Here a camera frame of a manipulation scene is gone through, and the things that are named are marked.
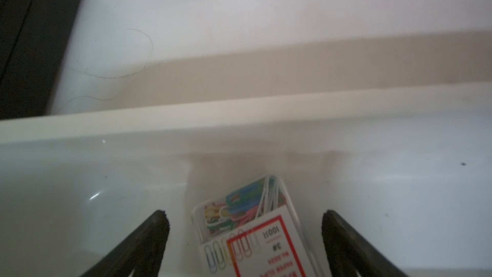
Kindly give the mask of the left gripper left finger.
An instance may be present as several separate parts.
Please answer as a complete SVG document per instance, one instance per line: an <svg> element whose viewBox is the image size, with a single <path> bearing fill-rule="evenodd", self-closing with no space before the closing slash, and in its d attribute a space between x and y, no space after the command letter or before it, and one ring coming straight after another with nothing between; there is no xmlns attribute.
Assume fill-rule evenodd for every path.
<svg viewBox="0 0 492 277"><path fill-rule="evenodd" d="M157 210L83 276L158 276L169 233L165 211Z"/></svg>

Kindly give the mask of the black tool case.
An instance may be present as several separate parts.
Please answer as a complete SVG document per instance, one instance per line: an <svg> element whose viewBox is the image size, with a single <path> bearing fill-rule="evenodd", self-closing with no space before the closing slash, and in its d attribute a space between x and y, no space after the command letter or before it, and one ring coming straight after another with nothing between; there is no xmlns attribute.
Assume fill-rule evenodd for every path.
<svg viewBox="0 0 492 277"><path fill-rule="evenodd" d="M1 119L43 115L81 0L1 0Z"/></svg>

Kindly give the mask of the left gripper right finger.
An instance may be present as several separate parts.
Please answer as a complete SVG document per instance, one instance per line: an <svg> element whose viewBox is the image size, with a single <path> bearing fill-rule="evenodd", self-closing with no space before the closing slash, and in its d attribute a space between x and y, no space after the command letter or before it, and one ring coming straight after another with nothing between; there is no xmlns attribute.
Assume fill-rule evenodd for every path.
<svg viewBox="0 0 492 277"><path fill-rule="evenodd" d="M323 215L322 238L332 276L406 276L334 210Z"/></svg>

